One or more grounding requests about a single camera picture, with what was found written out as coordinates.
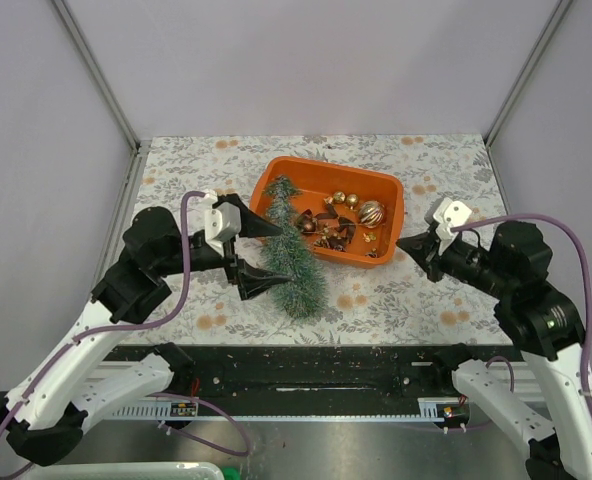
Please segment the orange plastic tray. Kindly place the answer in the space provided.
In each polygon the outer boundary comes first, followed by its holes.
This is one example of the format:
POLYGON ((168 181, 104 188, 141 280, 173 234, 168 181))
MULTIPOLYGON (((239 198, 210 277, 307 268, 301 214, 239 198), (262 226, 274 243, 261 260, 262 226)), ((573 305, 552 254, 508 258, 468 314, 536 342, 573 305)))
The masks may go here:
POLYGON ((291 200, 297 215, 309 212, 328 214, 326 203, 337 193, 354 194, 358 203, 378 202, 384 218, 372 229, 360 223, 359 208, 336 204, 335 211, 355 225, 352 241, 342 251, 317 246, 319 237, 306 236, 311 251, 319 259, 359 268, 375 268, 391 261, 401 233, 405 208, 403 185, 392 175, 375 171, 297 157, 282 156, 272 160, 260 176, 250 200, 250 209, 264 215, 271 203, 265 193, 275 178, 289 178, 300 194, 291 200))

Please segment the gold flower ornament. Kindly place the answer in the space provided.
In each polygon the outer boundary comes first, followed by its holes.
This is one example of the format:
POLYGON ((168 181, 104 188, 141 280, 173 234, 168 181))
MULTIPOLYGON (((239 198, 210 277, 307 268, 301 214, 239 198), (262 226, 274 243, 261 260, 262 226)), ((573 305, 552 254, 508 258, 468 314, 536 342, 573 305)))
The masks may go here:
POLYGON ((371 243, 376 240, 376 236, 373 232, 364 233, 363 238, 364 238, 364 241, 367 243, 371 243))

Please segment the small frosted christmas tree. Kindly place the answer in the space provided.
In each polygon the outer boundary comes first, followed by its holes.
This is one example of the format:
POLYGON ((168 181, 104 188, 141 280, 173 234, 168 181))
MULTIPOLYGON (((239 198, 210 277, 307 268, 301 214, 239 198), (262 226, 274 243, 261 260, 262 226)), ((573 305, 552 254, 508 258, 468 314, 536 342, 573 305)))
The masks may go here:
POLYGON ((276 308, 294 322, 313 322, 322 317, 328 302, 327 282, 300 228, 292 200, 301 191, 286 176, 272 180, 263 192, 269 200, 265 219, 282 229, 265 240, 261 258, 266 269, 289 281, 270 289, 276 308))

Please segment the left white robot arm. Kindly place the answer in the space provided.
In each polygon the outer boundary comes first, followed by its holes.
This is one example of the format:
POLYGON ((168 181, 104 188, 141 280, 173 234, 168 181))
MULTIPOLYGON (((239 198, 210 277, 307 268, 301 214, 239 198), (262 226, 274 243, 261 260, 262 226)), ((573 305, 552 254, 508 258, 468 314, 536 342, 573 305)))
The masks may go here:
POLYGON ((51 466, 119 408, 149 395, 190 394, 194 362, 173 343, 153 347, 136 366, 96 386, 85 381, 129 333, 174 319, 194 272, 223 270, 242 300, 290 282, 235 251, 237 238, 282 232, 236 194, 189 191, 178 216, 164 207, 141 210, 123 234, 118 260, 63 339, 19 385, 0 391, 0 441, 29 466, 51 466))

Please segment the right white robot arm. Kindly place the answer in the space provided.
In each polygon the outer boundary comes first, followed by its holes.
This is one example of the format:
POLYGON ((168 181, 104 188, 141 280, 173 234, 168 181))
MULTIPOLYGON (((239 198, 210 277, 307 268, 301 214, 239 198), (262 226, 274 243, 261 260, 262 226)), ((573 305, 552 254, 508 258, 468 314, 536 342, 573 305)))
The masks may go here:
POLYGON ((455 236, 445 251, 436 224, 401 238, 432 282, 450 276, 496 299, 494 317, 531 370, 550 414, 529 408, 457 344, 432 361, 434 381, 473 401, 512 441, 532 479, 592 479, 592 378, 585 361, 589 321, 548 280, 553 252, 533 223, 508 221, 489 248, 455 236))

